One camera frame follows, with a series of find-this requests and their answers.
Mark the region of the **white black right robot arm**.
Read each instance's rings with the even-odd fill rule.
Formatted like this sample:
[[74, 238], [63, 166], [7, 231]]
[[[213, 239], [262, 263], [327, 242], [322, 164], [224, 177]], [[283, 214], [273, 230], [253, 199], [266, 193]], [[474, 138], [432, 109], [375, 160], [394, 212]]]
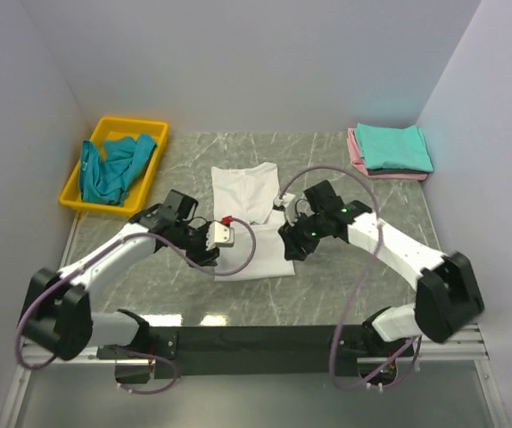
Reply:
[[304, 192], [310, 214], [296, 211], [297, 200], [287, 193], [273, 201], [285, 214], [278, 233], [285, 259], [304, 261], [321, 239], [331, 236], [371, 252], [399, 274], [415, 291], [415, 300], [379, 310], [362, 324], [362, 345], [374, 356], [393, 342], [424, 335], [444, 343], [484, 312], [483, 296], [470, 260], [432, 249], [378, 218], [358, 200], [345, 202], [324, 180]]

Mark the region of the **white t shirt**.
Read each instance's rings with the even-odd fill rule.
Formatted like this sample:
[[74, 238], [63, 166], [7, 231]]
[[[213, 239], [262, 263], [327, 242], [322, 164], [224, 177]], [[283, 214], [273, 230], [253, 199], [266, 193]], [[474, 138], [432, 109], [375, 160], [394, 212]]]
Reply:
[[285, 246], [277, 232], [285, 223], [284, 214], [273, 209], [280, 188], [277, 165], [264, 162], [251, 169], [211, 169], [213, 217], [232, 216], [249, 226], [233, 223], [235, 243], [220, 251], [215, 271], [229, 272], [248, 265], [231, 275], [215, 277], [217, 282], [260, 280], [293, 276], [291, 261], [285, 260]]

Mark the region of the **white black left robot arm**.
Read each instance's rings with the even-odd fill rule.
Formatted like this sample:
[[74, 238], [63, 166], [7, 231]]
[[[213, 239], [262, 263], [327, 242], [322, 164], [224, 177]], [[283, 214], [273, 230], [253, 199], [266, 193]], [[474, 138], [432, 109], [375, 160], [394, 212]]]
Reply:
[[128, 358], [161, 349], [149, 323], [119, 309], [97, 313], [92, 301], [117, 276], [160, 249], [174, 249], [192, 267], [212, 268], [219, 246], [231, 236], [226, 225], [193, 226], [198, 202], [179, 191], [142, 210], [109, 241], [59, 271], [43, 268], [31, 278], [18, 335], [71, 360], [88, 346], [117, 346]]

